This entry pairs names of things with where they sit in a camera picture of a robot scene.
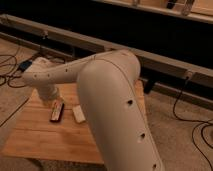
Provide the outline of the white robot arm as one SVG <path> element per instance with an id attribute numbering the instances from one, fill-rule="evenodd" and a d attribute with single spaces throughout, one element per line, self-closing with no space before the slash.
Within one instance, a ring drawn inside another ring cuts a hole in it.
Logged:
<path id="1" fill-rule="evenodd" d="M 165 171 L 135 92 L 140 62 L 128 50 L 93 54 L 52 66 L 39 57 L 24 82 L 41 99 L 57 96 L 57 84 L 77 84 L 77 95 L 107 171 Z"/>

